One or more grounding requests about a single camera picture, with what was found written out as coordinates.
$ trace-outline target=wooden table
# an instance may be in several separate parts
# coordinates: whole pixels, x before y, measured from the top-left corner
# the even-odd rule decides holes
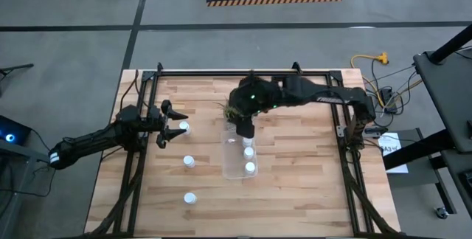
[[[341,71],[346,87],[364,87],[360,70]],[[134,74],[134,70],[123,72],[114,115]],[[220,133],[225,121],[217,103],[225,103],[239,79],[159,78],[156,104],[169,99],[175,110],[189,116],[192,132],[189,136],[175,138],[166,149],[156,145],[156,133],[151,135],[134,235],[352,235],[333,115],[328,104],[278,108],[259,115],[254,120],[257,176],[243,180],[228,180],[222,176]],[[322,77],[310,79],[325,84]],[[131,89],[123,105],[136,101],[137,93]],[[177,128],[178,122],[171,121],[170,127]],[[361,152],[367,195],[389,225],[400,230],[381,153],[372,147]],[[182,159],[186,155],[194,156],[196,167],[193,169],[183,165]],[[116,202],[125,157],[125,151],[119,151],[101,164],[86,232],[97,227]],[[197,195],[196,204],[184,203],[187,192]],[[356,208],[361,220],[359,202]],[[128,223],[127,217],[125,211],[124,227]]]

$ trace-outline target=transparent bin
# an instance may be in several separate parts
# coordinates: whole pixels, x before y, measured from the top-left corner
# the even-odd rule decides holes
[[[257,155],[252,140],[251,147],[254,149],[252,159],[244,159],[243,137],[236,134],[236,130],[229,129],[221,132],[221,150],[223,151],[223,177],[226,179],[245,179],[257,175]],[[246,173],[245,166],[248,162],[254,163],[255,171]]]

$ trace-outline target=gray floor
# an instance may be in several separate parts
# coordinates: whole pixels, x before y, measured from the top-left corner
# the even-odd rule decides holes
[[[0,0],[0,26],[132,24],[138,0]],[[147,0],[142,24],[245,22],[467,21],[471,0],[343,0],[333,4],[205,7],[204,0]],[[412,56],[435,49],[461,27],[318,30],[220,30],[140,32],[132,69],[342,68],[356,54],[388,52],[382,76],[411,65]],[[54,145],[103,127],[111,112],[129,32],[1,32],[0,66],[34,63],[1,83],[0,114],[38,130]],[[356,65],[370,74],[370,61]],[[399,87],[412,69],[381,81]],[[391,129],[443,128],[424,86]],[[38,140],[31,145],[44,151]],[[97,174],[98,156],[58,171],[47,198],[27,198],[14,238],[54,238],[83,231]],[[447,172],[442,172],[459,214],[439,220],[434,186],[392,187],[400,225],[409,235],[469,238],[471,218]],[[45,192],[47,173],[32,189]]]

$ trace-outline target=white cylinder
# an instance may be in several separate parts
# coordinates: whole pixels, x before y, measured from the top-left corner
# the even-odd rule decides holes
[[[251,147],[252,146],[252,139],[248,139],[248,138],[243,137],[243,146],[245,148]]]
[[[187,193],[184,195],[184,201],[187,204],[195,204],[197,202],[197,196],[194,193]]]
[[[184,164],[188,168],[194,168],[195,160],[193,159],[193,157],[187,155],[187,156],[184,157]]]
[[[247,147],[244,149],[244,159],[250,160],[254,157],[254,149],[251,147]]]
[[[244,170],[246,171],[246,175],[252,175],[256,171],[256,165],[254,165],[254,162],[248,162]]]
[[[190,135],[190,125],[189,123],[182,121],[180,124],[178,124],[178,127],[180,129],[185,129],[187,132],[184,133],[184,135]]]

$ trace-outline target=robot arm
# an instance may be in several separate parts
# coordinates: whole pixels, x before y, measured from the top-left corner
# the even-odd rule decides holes
[[[139,133],[160,132],[157,145],[165,148],[166,141],[185,133],[184,129],[169,129],[167,120],[183,120],[187,116],[176,113],[169,100],[161,104],[162,113],[153,105],[150,117],[141,117],[138,108],[129,105],[123,108],[116,120],[104,129],[78,138],[64,138],[48,153],[50,166],[60,170],[73,165],[78,159],[114,146],[123,146],[126,151],[139,151],[141,137]]]
[[[298,106],[311,102],[351,105],[354,116],[347,128],[347,144],[363,148],[362,132],[367,123],[375,119],[371,99],[361,88],[345,88],[312,83],[305,77],[289,75],[272,77],[271,81],[249,75],[231,91],[226,115],[229,122],[236,124],[236,132],[247,138],[254,137],[252,116],[280,106]]]

